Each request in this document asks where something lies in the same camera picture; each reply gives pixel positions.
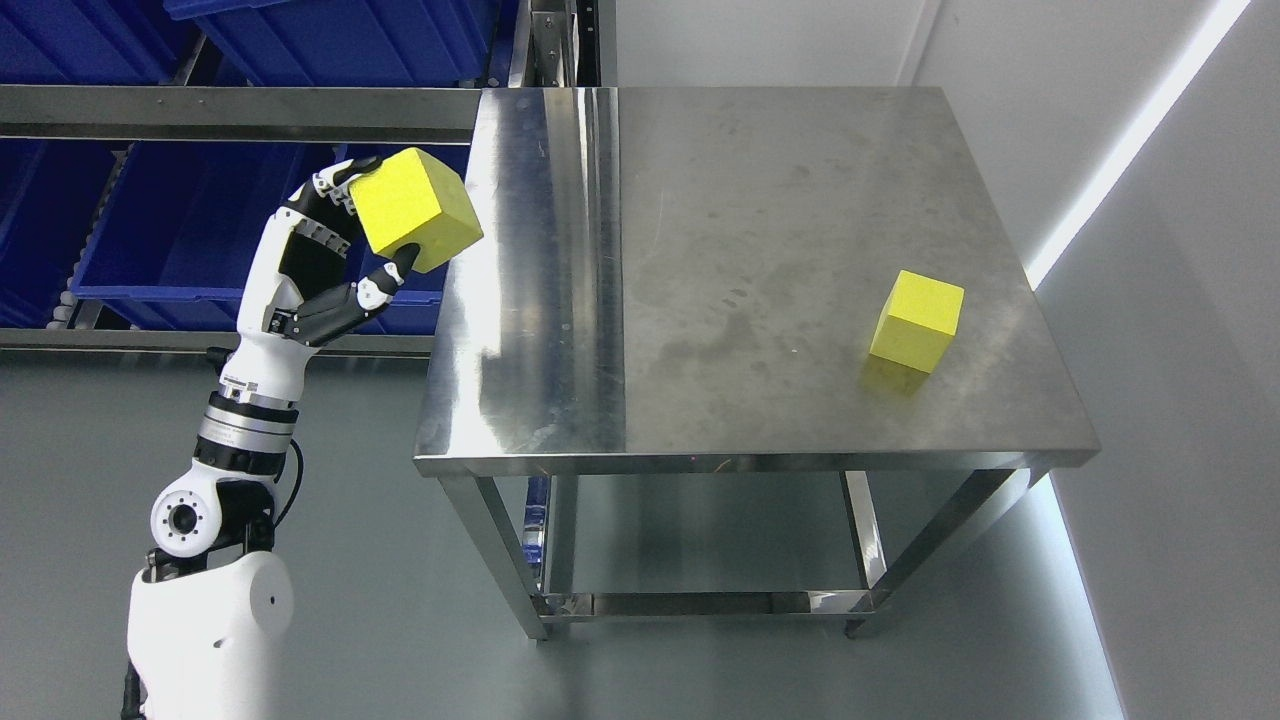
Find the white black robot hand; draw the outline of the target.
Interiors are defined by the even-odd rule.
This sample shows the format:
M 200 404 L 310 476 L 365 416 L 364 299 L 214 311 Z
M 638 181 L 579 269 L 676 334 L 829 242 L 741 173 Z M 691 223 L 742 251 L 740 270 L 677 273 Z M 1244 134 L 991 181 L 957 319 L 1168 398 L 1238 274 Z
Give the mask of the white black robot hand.
M 239 301 L 239 343 L 221 366 L 212 405 L 250 405 L 265 416 L 293 410 L 320 347 L 390 305 L 419 249 L 396 250 L 358 281 L 347 275 L 348 251 L 364 233 L 355 182 L 381 164 L 372 156 L 326 167 L 268 218 Z

